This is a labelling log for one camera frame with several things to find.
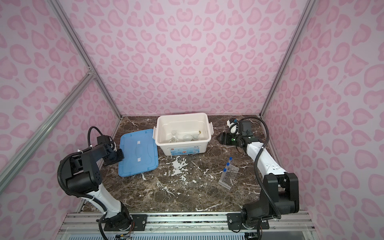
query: white plastic bin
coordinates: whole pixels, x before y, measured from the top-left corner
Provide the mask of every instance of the white plastic bin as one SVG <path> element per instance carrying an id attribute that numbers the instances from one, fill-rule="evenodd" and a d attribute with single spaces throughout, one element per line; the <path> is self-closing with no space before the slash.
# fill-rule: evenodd
<path id="1" fill-rule="evenodd" d="M 170 142 L 173 131 L 176 131 L 179 139 L 177 142 Z M 214 128 L 205 113 L 160 116 L 153 128 L 155 143 L 166 156 L 203 153 L 213 133 Z M 183 137 L 188 134 L 198 134 L 197 140 L 183 141 Z"/>

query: bin handle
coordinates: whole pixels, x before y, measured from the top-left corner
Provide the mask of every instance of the bin handle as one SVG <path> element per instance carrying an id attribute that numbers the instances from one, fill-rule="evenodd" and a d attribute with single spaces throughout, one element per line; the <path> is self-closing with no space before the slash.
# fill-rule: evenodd
<path id="1" fill-rule="evenodd" d="M 211 135 L 213 135 L 214 134 L 214 126 L 212 125 L 212 122 L 210 122 L 209 126 L 210 126 L 210 130 L 211 130 Z"/>
<path id="2" fill-rule="evenodd" d="M 155 136 L 156 136 L 156 127 L 153 127 L 153 135 L 152 135 L 152 138 L 153 138 L 153 139 L 156 139 Z"/>

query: product label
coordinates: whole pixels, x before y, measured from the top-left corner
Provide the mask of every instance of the product label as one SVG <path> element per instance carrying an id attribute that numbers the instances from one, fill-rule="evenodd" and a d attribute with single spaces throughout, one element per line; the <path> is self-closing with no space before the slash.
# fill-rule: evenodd
<path id="1" fill-rule="evenodd" d="M 199 153 L 199 146 L 175 147 L 170 149 L 172 156 Z"/>

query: pink patterned wall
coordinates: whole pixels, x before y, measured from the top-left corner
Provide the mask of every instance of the pink patterned wall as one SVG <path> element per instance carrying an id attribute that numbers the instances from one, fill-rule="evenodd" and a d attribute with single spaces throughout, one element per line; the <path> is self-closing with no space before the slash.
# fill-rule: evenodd
<path id="1" fill-rule="evenodd" d="M 44 0 L 0 3 L 0 172 L 84 77 Z"/>
<path id="2" fill-rule="evenodd" d="M 59 187 L 59 161 L 87 147 L 90 126 L 111 135 L 117 122 L 96 84 L 90 83 L 0 196 L 0 239 L 54 239 L 65 215 L 80 202 Z M 96 131 L 92 132 L 93 145 L 97 144 L 96 136 Z"/>
<path id="3" fill-rule="evenodd" d="M 384 239 L 384 1 L 319 2 L 267 124 L 322 239 Z"/>
<path id="4" fill-rule="evenodd" d="M 62 0 L 123 114 L 259 113 L 306 0 Z"/>

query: brown marble surface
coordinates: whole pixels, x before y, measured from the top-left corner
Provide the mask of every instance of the brown marble surface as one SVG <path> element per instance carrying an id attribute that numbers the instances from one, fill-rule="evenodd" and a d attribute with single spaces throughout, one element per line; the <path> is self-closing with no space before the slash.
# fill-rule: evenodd
<path id="1" fill-rule="evenodd" d="M 231 117 L 208 116 L 214 126 L 214 135 L 205 153 L 165 156 L 158 147 L 157 169 L 120 177 L 118 164 L 102 167 L 104 186 L 114 198 L 126 204 L 130 212 L 240 210 L 241 205 L 259 198 L 260 187 L 255 180 L 251 158 L 243 156 L 235 147 L 220 145 L 216 140 L 218 134 L 228 131 L 226 121 Z M 156 122 L 157 117 L 124 117 L 114 139 L 117 146 L 125 133 L 152 129 Z M 254 135 L 265 141 L 263 130 L 256 123 L 253 124 Z M 218 184 L 229 157 L 233 157 L 233 164 L 240 168 L 230 190 Z M 175 174 L 174 166 L 180 164 L 183 165 L 182 173 Z M 83 209 L 83 212 L 96 211 L 88 202 Z"/>

